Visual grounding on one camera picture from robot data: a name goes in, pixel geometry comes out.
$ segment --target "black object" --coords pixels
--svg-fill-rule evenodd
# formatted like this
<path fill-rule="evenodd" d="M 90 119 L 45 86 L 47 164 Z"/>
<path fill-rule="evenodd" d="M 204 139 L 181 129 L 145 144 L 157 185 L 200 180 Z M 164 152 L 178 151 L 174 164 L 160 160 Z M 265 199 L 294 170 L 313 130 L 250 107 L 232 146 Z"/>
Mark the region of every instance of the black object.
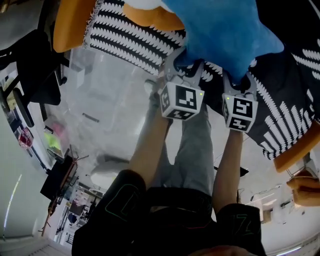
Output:
<path fill-rule="evenodd" d="M 69 65 L 69 61 L 60 54 L 52 51 L 48 36 L 44 31 L 33 30 L 11 47 L 0 51 L 0 68 L 16 62 L 18 76 L 11 85 L 3 91 L 0 88 L 0 99 L 4 107 L 10 111 L 7 97 L 11 92 L 20 112 L 29 127 L 34 121 L 28 110 L 30 102 L 59 105 L 61 95 L 58 83 L 61 81 L 61 64 Z M 21 83 L 24 95 L 15 86 Z"/>
<path fill-rule="evenodd" d="M 41 103 L 39 105 L 40 105 L 40 111 L 41 111 L 42 120 L 46 121 L 48 119 L 46 106 L 45 106 L 45 104 L 41 104 Z"/>
<path fill-rule="evenodd" d="M 72 164 L 73 159 L 71 156 L 67 156 L 63 163 L 57 161 L 53 168 L 48 170 L 48 177 L 46 178 L 40 193 L 50 200 L 54 200 L 59 196 L 61 184 Z"/>
<path fill-rule="evenodd" d="M 69 215 L 68 215 L 68 220 L 69 220 L 69 222 L 70 223 L 75 223 L 76 221 L 77 221 L 77 216 L 75 216 L 75 215 L 73 215 L 72 213 L 70 213 Z"/>
<path fill-rule="evenodd" d="M 75 201 L 72 202 L 71 207 L 69 209 L 70 213 L 73 213 L 75 215 L 81 216 L 82 212 L 85 209 L 85 205 L 77 205 Z"/>
<path fill-rule="evenodd" d="M 245 176 L 248 172 L 249 172 L 248 170 L 240 167 L 240 177 Z"/>
<path fill-rule="evenodd" d="M 13 119 L 13 121 L 10 123 L 12 132 L 15 133 L 21 124 L 22 124 L 22 121 L 20 119 Z"/>

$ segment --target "person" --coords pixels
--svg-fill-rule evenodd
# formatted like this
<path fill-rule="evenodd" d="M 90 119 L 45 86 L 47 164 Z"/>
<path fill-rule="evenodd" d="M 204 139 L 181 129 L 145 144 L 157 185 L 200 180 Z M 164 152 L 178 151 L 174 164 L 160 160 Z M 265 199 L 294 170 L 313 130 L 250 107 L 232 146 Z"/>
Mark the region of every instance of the person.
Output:
<path fill-rule="evenodd" d="M 75 232 L 72 255 L 266 255 L 259 209 L 237 203 L 243 134 L 230 130 L 215 176 L 203 104 L 198 115 L 182 122 L 180 147 L 170 164 L 165 140 L 173 121 L 162 117 L 159 85 L 153 85 L 128 168 Z"/>

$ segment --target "blue plush toy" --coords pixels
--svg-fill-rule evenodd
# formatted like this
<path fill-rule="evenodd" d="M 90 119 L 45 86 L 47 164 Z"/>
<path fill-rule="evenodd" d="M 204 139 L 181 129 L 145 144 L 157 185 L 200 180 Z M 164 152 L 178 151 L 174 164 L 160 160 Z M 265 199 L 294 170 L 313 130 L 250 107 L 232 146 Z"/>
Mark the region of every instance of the blue plush toy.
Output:
<path fill-rule="evenodd" d="M 186 30 L 186 54 L 177 64 L 204 59 L 227 70 L 239 84 L 251 61 L 280 53 L 282 42 L 258 16 L 256 0 L 163 0 Z"/>

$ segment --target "chair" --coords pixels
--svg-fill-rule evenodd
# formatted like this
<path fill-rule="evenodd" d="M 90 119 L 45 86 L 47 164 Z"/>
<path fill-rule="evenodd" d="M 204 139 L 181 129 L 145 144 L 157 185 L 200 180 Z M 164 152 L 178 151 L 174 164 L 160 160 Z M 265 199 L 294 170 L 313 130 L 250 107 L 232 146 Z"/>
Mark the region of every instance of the chair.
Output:
<path fill-rule="evenodd" d="M 83 44 L 96 0 L 61 0 L 56 16 L 53 49 L 63 53 Z"/>
<path fill-rule="evenodd" d="M 305 207 L 320 206 L 320 181 L 308 168 L 291 176 L 287 185 L 292 189 L 295 204 Z"/>
<path fill-rule="evenodd" d="M 277 156 L 273 162 L 278 173 L 289 169 L 296 162 L 307 155 L 320 142 L 320 124 L 313 121 L 310 129 L 296 144 Z"/>
<path fill-rule="evenodd" d="M 10 111 L 7 97 L 12 92 L 17 106 L 29 127 L 34 121 L 28 110 L 30 102 L 58 105 L 61 101 L 59 85 L 66 82 L 61 77 L 61 64 L 69 61 L 52 51 L 48 36 L 43 30 L 35 29 L 7 49 L 0 51 L 0 69 L 16 62 L 17 77 L 4 91 L 0 88 L 0 99 Z M 20 82 L 24 95 L 15 86 Z"/>

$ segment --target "wall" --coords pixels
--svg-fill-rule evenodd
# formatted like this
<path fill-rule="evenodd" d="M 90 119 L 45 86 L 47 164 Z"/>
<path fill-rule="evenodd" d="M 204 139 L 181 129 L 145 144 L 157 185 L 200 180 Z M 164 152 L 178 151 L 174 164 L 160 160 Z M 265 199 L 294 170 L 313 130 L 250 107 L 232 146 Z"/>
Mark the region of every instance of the wall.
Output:
<path fill-rule="evenodd" d="M 43 226 L 47 215 L 50 201 L 40 194 L 47 175 L 19 146 L 2 109 L 0 109 L 0 163 L 0 236 L 4 234 L 8 238 L 32 235 Z"/>

